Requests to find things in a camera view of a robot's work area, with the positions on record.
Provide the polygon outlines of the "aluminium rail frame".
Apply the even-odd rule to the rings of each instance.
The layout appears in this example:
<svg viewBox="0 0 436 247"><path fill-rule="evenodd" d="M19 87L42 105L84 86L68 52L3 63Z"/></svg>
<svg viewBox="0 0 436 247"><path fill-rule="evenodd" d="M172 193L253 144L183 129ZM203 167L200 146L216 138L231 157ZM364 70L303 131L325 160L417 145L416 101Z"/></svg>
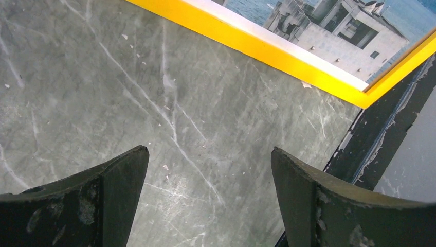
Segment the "aluminium rail frame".
<svg viewBox="0 0 436 247"><path fill-rule="evenodd" d="M435 202L435 92L432 92L377 183L375 192Z"/></svg>

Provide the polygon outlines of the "yellow wooden picture frame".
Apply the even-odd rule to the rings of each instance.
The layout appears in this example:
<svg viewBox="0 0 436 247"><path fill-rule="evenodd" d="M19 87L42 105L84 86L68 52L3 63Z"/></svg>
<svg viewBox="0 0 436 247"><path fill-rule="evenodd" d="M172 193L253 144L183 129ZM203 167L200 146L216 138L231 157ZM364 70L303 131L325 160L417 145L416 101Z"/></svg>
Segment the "yellow wooden picture frame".
<svg viewBox="0 0 436 247"><path fill-rule="evenodd" d="M434 30L397 59L386 72L378 76L368 90L362 92L285 50L221 21L212 21L211 25L205 23L195 25L192 19L184 18L183 1L134 1L134 5L235 49L362 109L368 108L380 99L435 52Z"/></svg>

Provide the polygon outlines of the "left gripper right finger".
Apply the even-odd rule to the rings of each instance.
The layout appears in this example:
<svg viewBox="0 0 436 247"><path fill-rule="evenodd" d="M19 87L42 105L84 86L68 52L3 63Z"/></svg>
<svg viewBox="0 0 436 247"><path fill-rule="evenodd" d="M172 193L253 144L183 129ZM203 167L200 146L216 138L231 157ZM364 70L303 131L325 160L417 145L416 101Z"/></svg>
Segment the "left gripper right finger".
<svg viewBox="0 0 436 247"><path fill-rule="evenodd" d="M369 191L275 147L271 153L289 246L435 246L435 204Z"/></svg>

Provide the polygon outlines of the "building photo print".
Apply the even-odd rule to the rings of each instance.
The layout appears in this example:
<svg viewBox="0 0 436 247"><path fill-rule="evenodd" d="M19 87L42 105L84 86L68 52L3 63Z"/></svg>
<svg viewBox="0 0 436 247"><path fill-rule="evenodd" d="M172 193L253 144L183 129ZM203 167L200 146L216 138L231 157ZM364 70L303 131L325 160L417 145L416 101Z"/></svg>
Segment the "building photo print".
<svg viewBox="0 0 436 247"><path fill-rule="evenodd" d="M435 30L435 1L183 1L182 13L245 31L362 92Z"/></svg>

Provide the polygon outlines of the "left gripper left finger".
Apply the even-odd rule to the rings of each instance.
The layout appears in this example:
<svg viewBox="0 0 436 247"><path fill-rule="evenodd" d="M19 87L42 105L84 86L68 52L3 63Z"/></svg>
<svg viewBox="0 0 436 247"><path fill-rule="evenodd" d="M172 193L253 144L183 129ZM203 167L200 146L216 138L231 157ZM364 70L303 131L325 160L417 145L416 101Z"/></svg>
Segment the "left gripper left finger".
<svg viewBox="0 0 436 247"><path fill-rule="evenodd" d="M1 246L126 246L149 162L137 146L103 164L1 195Z"/></svg>

